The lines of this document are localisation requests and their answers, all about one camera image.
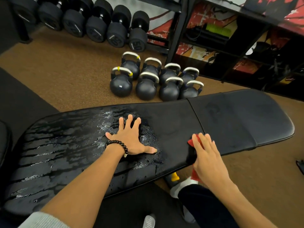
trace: hand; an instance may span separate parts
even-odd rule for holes
[[[122,141],[129,151],[129,154],[135,155],[139,153],[156,153],[157,149],[151,146],[144,146],[139,142],[138,136],[139,131],[138,127],[141,124],[141,119],[137,118],[134,122],[133,127],[131,128],[131,122],[133,121],[133,116],[128,115],[126,120],[126,126],[124,126],[124,118],[119,118],[119,130],[117,134],[111,135],[106,132],[105,136],[109,140],[119,140]]]
[[[233,184],[230,180],[228,170],[217,150],[214,141],[211,141],[209,134],[205,136],[199,133],[199,138],[203,147],[199,143],[195,134],[192,135],[197,158],[193,165],[200,180],[215,194],[224,187]]]

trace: kettlebell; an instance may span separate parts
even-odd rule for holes
[[[135,62],[133,60],[126,60],[126,55],[132,55],[132,56],[136,57],[137,61]],[[131,72],[133,73],[133,80],[136,80],[140,73],[139,55],[136,53],[133,53],[133,52],[124,52],[123,56],[121,57],[120,67],[124,67],[124,68],[131,70]]]
[[[129,96],[132,91],[132,76],[131,70],[123,67],[115,67],[111,71],[110,89],[113,94],[118,97]]]
[[[184,81],[180,77],[168,77],[165,83],[159,89],[159,98],[162,101],[175,101],[179,96],[179,89],[183,86]]]
[[[142,72],[139,75],[138,83],[136,85],[136,95],[145,101],[149,101],[154,98],[157,91],[157,86],[159,83],[159,78],[154,73]]]
[[[200,85],[200,88],[197,90],[192,86],[193,84]],[[204,84],[200,81],[196,81],[196,80],[189,81],[184,87],[181,88],[179,92],[179,99],[197,97],[200,94],[200,92],[203,90],[203,87]]]
[[[184,85],[186,85],[189,81],[195,80],[199,76],[199,72],[200,71],[194,67],[187,67],[183,70],[179,77],[183,79]]]
[[[154,65],[151,65],[151,64],[147,64],[148,61],[155,61],[158,63],[158,67],[154,66]],[[148,57],[144,63],[143,63],[143,68],[141,69],[141,73],[142,72],[150,72],[150,73],[153,73],[155,74],[157,77],[159,76],[159,72],[161,71],[161,61],[159,61],[157,58],[154,58],[154,57]],[[150,79],[150,80],[155,80],[154,77],[152,76],[148,76],[146,75],[144,77],[144,79]]]
[[[180,65],[176,63],[168,63],[162,69],[161,74],[159,76],[159,83],[162,85],[169,77],[177,77],[180,72]]]

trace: left hand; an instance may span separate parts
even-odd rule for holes
[[[140,143],[139,136],[139,125],[141,123],[141,119],[137,118],[134,122],[133,127],[131,128],[131,122],[133,121],[133,116],[131,114],[128,115],[128,119],[126,120],[126,126],[124,126],[124,118],[119,118],[119,130],[117,134],[110,134],[106,132],[105,136],[109,140],[119,140],[127,146],[129,154],[135,155],[139,153],[156,153],[157,149],[151,146],[144,146]]]

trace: weight bench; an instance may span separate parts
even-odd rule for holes
[[[292,121],[279,105],[251,89],[58,113],[30,126],[11,157],[6,157],[9,180],[2,211],[23,220],[40,210],[103,153],[105,132],[116,133],[119,117],[128,114],[141,117],[140,141],[158,152],[122,158],[106,197],[191,165],[196,153],[187,141],[193,133],[209,133],[221,155],[252,150],[294,134]]]

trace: black pants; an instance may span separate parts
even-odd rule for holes
[[[227,208],[201,185],[192,184],[182,188],[178,199],[201,228],[239,228]]]

